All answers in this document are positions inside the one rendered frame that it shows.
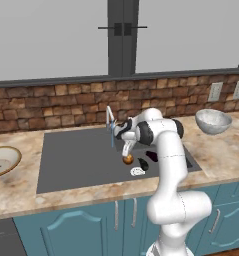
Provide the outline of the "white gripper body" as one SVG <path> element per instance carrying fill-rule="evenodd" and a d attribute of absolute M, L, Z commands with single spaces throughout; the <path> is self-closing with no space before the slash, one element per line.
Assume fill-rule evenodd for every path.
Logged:
<path fill-rule="evenodd" d="M 131 153 L 131 151 L 132 151 L 133 147 L 135 146 L 135 144 L 136 144 L 135 140 L 126 139 L 124 141 L 122 155 L 123 156 L 128 156 Z"/>

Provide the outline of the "white round sink drain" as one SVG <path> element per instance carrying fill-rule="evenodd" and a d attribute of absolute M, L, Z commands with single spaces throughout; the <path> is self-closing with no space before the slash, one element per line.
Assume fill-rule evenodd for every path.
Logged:
<path fill-rule="evenodd" d="M 145 174 L 145 171 L 141 167 L 134 167 L 130 170 L 132 176 L 141 176 Z"/>

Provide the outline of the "silver sink faucet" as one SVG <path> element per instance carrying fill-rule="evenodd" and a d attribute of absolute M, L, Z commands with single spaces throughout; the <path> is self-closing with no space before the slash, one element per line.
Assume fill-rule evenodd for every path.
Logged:
<path fill-rule="evenodd" d="M 116 124 L 116 119 L 114 118 L 113 112 L 110 106 L 106 107 L 106 127 L 109 131 L 113 131 Z"/>

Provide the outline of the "grey kitchen sink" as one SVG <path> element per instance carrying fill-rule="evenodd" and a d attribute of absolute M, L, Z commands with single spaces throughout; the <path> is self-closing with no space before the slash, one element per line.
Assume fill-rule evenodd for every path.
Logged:
<path fill-rule="evenodd" d="M 146 155 L 146 151 L 156 151 L 154 145 L 136 143 L 131 165 L 122 160 L 123 145 L 122 140 L 115 139 L 112 148 L 111 134 L 105 128 L 45 133 L 36 193 L 159 176 L 158 163 Z M 132 176 L 130 170 L 140 167 L 139 158 L 148 163 L 149 169 L 144 175 Z"/>

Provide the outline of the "white marbled bowl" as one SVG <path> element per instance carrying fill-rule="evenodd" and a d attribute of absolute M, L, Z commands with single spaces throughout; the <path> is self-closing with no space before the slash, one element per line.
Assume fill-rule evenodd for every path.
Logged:
<path fill-rule="evenodd" d="M 208 135 L 225 132 L 232 124 L 230 115 L 214 109 L 202 109 L 195 114 L 195 121 L 199 129 Z"/>

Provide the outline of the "white bowl with gold rim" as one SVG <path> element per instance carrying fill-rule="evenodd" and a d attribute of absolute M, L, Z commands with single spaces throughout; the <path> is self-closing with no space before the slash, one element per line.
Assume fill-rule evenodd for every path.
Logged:
<path fill-rule="evenodd" d="M 11 146 L 0 146 L 0 176 L 13 170 L 21 161 L 21 152 Z"/>

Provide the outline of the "orange fruit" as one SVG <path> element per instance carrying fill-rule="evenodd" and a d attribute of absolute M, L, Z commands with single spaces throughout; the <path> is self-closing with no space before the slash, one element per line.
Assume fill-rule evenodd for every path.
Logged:
<path fill-rule="evenodd" d="M 126 165 L 131 165 L 134 162 L 134 157 L 129 154 L 128 156 L 123 157 L 122 160 Z"/>

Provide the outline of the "narrow blue cupboard door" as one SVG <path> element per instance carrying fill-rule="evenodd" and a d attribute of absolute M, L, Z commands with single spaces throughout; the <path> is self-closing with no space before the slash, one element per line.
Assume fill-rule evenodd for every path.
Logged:
<path fill-rule="evenodd" d="M 123 256 L 146 256 L 149 247 L 159 236 L 159 225 L 153 224 L 147 217 L 147 202 L 149 196 L 137 199 L 137 219 L 134 228 L 131 227 L 133 216 L 133 199 L 124 203 Z"/>

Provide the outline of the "wide blue cupboard door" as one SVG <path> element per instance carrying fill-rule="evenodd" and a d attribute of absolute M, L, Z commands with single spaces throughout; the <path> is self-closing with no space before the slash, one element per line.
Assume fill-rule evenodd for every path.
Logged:
<path fill-rule="evenodd" d="M 14 217 L 27 256 L 123 256 L 124 203 L 114 229 L 115 203 Z"/>

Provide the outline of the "dark grey dishwasher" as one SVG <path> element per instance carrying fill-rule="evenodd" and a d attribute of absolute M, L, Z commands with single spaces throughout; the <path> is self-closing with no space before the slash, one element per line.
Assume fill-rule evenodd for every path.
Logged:
<path fill-rule="evenodd" d="M 0 256 L 27 256 L 11 218 L 0 220 Z"/>

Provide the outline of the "dark grey window frame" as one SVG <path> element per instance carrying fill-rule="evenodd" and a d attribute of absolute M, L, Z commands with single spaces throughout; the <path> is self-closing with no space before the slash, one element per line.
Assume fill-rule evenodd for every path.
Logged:
<path fill-rule="evenodd" d="M 0 88 L 236 73 L 239 0 L 0 0 Z"/>

